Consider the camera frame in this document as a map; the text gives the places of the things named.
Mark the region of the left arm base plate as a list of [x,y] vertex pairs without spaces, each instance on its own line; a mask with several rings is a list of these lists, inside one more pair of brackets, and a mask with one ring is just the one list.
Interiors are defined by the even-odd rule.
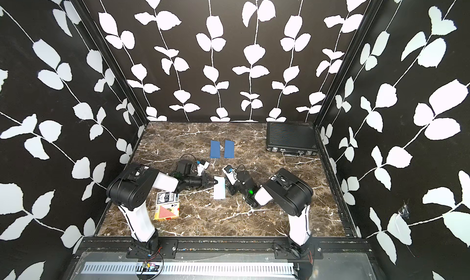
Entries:
[[149,242],[139,242],[132,239],[126,258],[146,260],[159,253],[164,259],[174,259],[177,246],[177,239],[166,237],[150,240]]

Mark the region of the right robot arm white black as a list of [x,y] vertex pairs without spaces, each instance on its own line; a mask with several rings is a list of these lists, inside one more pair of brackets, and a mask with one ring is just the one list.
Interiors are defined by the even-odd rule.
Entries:
[[248,171],[230,165],[223,168],[223,173],[229,192],[242,194],[252,209],[276,203],[288,215],[287,250],[298,259],[307,253],[311,239],[309,211],[313,189],[306,182],[285,168],[280,168],[262,185],[257,185]]

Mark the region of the white square paper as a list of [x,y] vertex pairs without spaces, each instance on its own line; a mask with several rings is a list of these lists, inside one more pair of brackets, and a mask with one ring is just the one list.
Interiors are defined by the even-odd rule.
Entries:
[[225,199],[226,198],[225,178],[220,177],[220,176],[215,176],[214,179],[217,183],[214,185],[213,198],[215,200]]

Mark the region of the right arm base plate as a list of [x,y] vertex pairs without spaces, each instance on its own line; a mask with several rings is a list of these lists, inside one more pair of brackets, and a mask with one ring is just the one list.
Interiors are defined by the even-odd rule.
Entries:
[[323,250],[318,242],[310,238],[302,246],[290,239],[274,240],[271,246],[276,259],[313,262],[324,259]]

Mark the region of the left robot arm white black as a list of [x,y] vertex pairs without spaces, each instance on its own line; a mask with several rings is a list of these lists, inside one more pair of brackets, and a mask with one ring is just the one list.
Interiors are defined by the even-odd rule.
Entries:
[[112,181],[107,197],[120,209],[131,231],[129,257],[150,258],[160,249],[158,231],[148,214],[146,200],[152,189],[174,194],[184,190],[213,187],[217,180],[206,173],[207,161],[179,160],[176,170],[166,174],[158,169],[131,163]]

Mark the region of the blue square paper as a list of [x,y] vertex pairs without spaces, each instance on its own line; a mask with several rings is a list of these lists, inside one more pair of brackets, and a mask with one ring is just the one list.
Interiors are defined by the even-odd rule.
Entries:
[[218,141],[210,141],[210,158],[220,158],[220,143]]
[[225,140],[225,150],[224,158],[234,158],[235,157],[235,142],[230,140]]

